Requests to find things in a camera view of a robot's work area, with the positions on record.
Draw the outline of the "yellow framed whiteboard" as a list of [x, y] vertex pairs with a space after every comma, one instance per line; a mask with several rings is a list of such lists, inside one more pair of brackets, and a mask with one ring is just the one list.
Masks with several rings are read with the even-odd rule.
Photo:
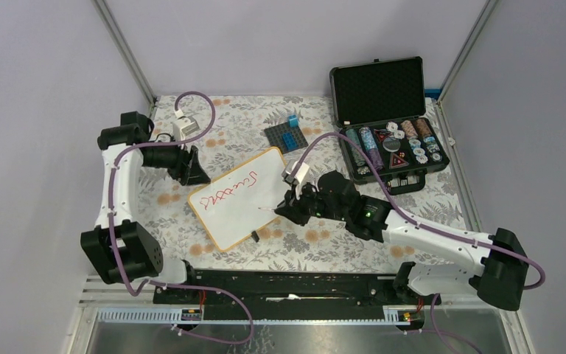
[[281, 151], [271, 147], [192, 192], [188, 203], [219, 251], [228, 251], [276, 218], [274, 208], [289, 190]]

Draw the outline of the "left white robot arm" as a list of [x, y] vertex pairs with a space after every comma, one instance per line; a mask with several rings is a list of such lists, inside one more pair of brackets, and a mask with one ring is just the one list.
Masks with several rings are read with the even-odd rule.
[[102, 202], [94, 228], [81, 234], [80, 245], [106, 284], [122, 282], [117, 254], [130, 281], [156, 277], [164, 267], [159, 242], [138, 222], [143, 167], [166, 170], [182, 186], [211, 181], [200, 166], [195, 146], [150, 146], [152, 133], [152, 120], [131, 111], [121, 115], [118, 126], [102, 130], [97, 139], [104, 164]]

